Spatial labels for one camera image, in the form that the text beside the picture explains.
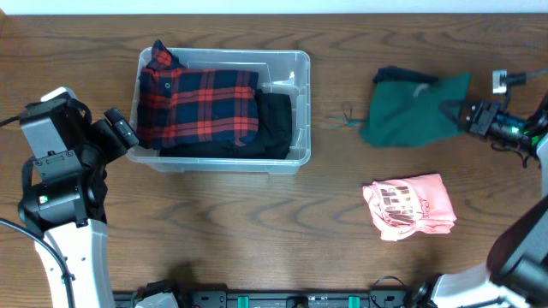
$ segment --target green fabric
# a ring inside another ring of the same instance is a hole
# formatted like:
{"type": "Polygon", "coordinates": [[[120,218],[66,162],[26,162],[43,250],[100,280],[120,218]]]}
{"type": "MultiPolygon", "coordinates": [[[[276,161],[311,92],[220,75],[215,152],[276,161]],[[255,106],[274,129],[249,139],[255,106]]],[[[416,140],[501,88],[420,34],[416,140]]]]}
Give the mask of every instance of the green fabric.
{"type": "MultiPolygon", "coordinates": [[[[463,100],[470,80],[470,74],[461,74],[427,86],[408,81],[379,82],[361,137],[374,147],[423,146],[455,137],[461,131],[439,105],[446,100],[463,100]]],[[[458,116],[460,110],[453,111],[458,116]]]]}

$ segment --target black folded clothing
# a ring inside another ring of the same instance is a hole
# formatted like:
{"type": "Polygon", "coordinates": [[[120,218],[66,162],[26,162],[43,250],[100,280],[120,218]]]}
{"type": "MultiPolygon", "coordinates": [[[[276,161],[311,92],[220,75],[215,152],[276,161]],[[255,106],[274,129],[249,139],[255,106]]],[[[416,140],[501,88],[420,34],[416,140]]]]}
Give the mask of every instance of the black folded clothing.
{"type": "Polygon", "coordinates": [[[288,95],[257,91],[259,131],[244,146],[234,142],[208,141],[178,145],[160,151],[161,157],[285,159],[293,138],[291,99],[288,95]]]}

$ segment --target printed graphic on shirt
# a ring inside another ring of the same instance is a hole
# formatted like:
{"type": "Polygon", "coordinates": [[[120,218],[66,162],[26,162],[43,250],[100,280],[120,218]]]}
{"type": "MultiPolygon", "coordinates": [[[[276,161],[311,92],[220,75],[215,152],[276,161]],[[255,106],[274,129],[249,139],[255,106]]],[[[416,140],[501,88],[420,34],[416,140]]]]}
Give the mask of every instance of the printed graphic on shirt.
{"type": "Polygon", "coordinates": [[[412,195],[409,187],[381,188],[384,211],[390,218],[392,225],[411,224],[415,221],[412,195]]]}
{"type": "Polygon", "coordinates": [[[430,218],[430,203],[419,197],[420,208],[422,209],[422,218],[430,218]]]}

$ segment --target red plaid flannel shirt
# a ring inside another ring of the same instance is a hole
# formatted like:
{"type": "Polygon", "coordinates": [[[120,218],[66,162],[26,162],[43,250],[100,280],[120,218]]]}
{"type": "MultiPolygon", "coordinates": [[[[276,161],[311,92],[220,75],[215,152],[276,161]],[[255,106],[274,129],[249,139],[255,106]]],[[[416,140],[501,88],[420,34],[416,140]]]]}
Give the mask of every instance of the red plaid flannel shirt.
{"type": "Polygon", "coordinates": [[[258,78],[248,71],[185,68],[157,40],[139,77],[140,145],[160,150],[213,140],[251,142],[259,129],[258,78]]]}

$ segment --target clothing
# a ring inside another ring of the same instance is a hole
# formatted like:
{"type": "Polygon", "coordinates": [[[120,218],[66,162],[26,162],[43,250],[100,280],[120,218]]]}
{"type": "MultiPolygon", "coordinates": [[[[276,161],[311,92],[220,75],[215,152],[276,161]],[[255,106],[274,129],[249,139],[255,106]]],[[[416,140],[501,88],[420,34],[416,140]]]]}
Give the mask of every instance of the clothing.
{"type": "MultiPolygon", "coordinates": [[[[360,136],[374,147],[413,147],[461,134],[439,106],[463,100],[470,79],[470,74],[438,79],[402,68],[381,68],[373,79],[377,86],[360,136]]],[[[451,112],[458,116],[459,111],[451,112]]]]}
{"type": "Polygon", "coordinates": [[[381,240],[405,239],[416,231],[447,234],[455,225],[453,207],[438,174],[375,181],[363,187],[363,198],[381,240]]]}
{"type": "Polygon", "coordinates": [[[140,145],[160,150],[213,140],[248,144],[259,130],[258,79],[255,72],[185,68],[157,40],[139,77],[140,145]]]}
{"type": "Polygon", "coordinates": [[[215,157],[285,159],[293,137],[291,99],[285,94],[257,91],[259,131],[248,145],[210,141],[178,145],[160,151],[161,157],[215,157]]]}

